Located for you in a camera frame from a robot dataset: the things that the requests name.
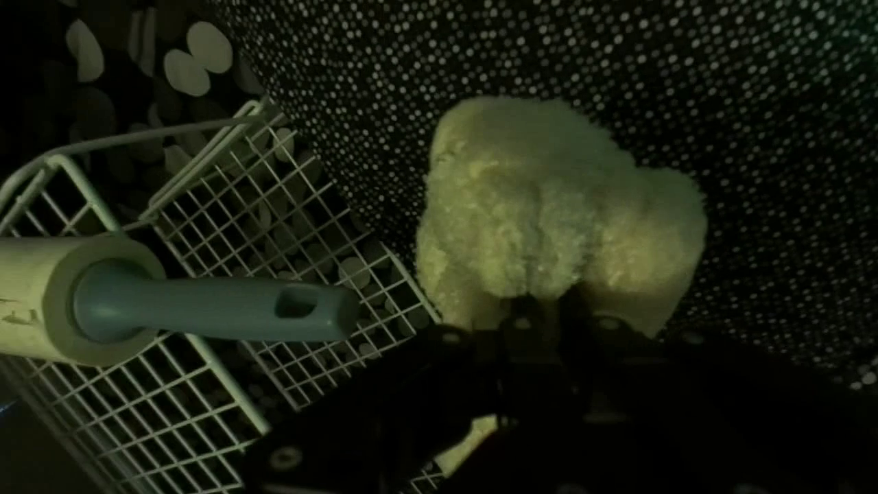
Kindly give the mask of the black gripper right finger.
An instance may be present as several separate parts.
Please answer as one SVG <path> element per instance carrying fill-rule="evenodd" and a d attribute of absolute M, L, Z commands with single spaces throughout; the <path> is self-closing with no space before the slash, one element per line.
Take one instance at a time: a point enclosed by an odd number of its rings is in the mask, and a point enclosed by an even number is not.
<path fill-rule="evenodd" d="M 869 395 L 730 336 L 651 339 L 583 302 L 557 323 L 588 397 L 644 424 L 690 494 L 878 494 Z"/>

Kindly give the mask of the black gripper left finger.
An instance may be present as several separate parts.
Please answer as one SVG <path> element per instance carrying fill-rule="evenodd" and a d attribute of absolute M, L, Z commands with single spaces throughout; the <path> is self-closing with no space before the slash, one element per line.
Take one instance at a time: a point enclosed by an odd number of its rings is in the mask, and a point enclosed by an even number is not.
<path fill-rule="evenodd" d="M 417 331 L 250 445 L 243 494 L 401 494 L 478 416 L 505 412 L 511 339 L 531 330 L 512 315 L 489 331 L 445 323 Z"/>

